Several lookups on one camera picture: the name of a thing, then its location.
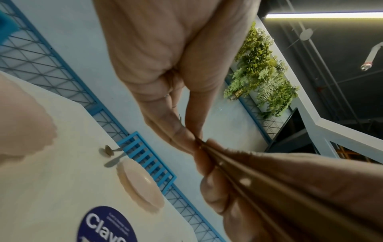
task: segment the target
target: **hand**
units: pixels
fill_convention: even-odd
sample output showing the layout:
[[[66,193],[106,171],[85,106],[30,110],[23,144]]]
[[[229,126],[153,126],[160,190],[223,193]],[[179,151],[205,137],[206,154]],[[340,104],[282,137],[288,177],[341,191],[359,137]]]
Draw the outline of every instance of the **hand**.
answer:
[[[331,201],[376,224],[380,229],[383,228],[382,165],[303,153],[272,154],[225,150],[213,140],[208,140],[207,143],[237,161],[251,163],[255,169],[266,175]],[[233,242],[283,241],[270,229],[262,216],[236,193],[203,150],[195,152],[194,160],[198,171],[204,176],[201,193],[214,211],[223,216],[225,231]],[[278,214],[269,215],[280,218]],[[291,231],[289,224],[279,224],[284,230]],[[297,236],[296,241],[311,241],[304,234]]]
[[[94,0],[109,55],[145,122],[193,153],[218,88],[255,18],[260,0]],[[190,89],[185,125],[182,88]]]

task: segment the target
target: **tabletop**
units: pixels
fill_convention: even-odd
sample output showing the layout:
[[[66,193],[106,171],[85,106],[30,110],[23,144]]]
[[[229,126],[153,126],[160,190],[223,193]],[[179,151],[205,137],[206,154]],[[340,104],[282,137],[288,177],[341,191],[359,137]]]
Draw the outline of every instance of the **tabletop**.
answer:
[[[53,145],[0,165],[0,234],[5,241],[86,242],[76,238],[80,223],[99,206],[121,213],[136,241],[197,241],[193,228],[165,198],[162,209],[144,209],[126,192],[117,170],[103,166],[110,158],[100,148],[118,146],[81,105],[2,74],[33,96],[57,127]],[[126,240],[110,236],[109,241]]]

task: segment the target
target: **blue circular sticker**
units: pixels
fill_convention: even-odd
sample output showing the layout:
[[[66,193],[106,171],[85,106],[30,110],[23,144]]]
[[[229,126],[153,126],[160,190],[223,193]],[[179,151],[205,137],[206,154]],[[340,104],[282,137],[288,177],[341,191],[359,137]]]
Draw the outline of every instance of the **blue circular sticker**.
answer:
[[[137,242],[132,226],[116,209],[100,206],[81,221],[77,242]]]

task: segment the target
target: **ceiling light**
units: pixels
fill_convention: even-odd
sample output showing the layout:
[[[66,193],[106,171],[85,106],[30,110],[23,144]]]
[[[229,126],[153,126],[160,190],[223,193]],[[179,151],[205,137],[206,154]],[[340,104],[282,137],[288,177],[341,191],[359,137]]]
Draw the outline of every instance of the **ceiling light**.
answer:
[[[383,12],[351,12],[351,13],[312,13],[312,14],[268,14],[267,19],[383,19]]]

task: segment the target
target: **dark ceiling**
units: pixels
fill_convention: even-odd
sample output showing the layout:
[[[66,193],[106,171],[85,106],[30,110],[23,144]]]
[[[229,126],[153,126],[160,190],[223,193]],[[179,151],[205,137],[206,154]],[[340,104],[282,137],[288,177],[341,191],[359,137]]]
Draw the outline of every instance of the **dark ceiling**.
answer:
[[[383,12],[380,0],[290,0],[290,3],[295,12],[301,13]],[[263,0],[259,15],[290,12],[293,10],[288,0]],[[366,72],[360,69],[371,48],[383,42],[383,20],[263,19],[263,23],[293,71],[302,72],[299,74],[302,87],[322,117],[337,121],[355,120],[356,116],[360,122],[383,117],[383,49],[371,69]],[[299,40],[301,24],[313,29],[312,43]]]

